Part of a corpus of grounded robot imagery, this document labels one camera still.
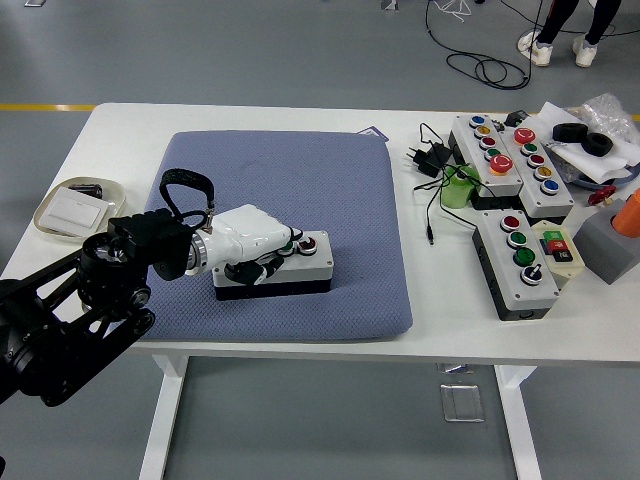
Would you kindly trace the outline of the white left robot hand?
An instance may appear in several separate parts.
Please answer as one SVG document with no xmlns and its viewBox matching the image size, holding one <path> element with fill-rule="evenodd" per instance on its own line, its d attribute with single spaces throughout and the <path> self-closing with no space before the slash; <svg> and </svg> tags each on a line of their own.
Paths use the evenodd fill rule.
<svg viewBox="0 0 640 480">
<path fill-rule="evenodd" d="M 199 266 L 204 271 L 228 266 L 227 277 L 244 285 L 258 285 L 272 276 L 282 261 L 272 266 L 257 260 L 285 249 L 303 235 L 302 230 L 281 223 L 251 204 L 214 215 L 210 225 L 197 233 L 202 242 Z"/>
</svg>

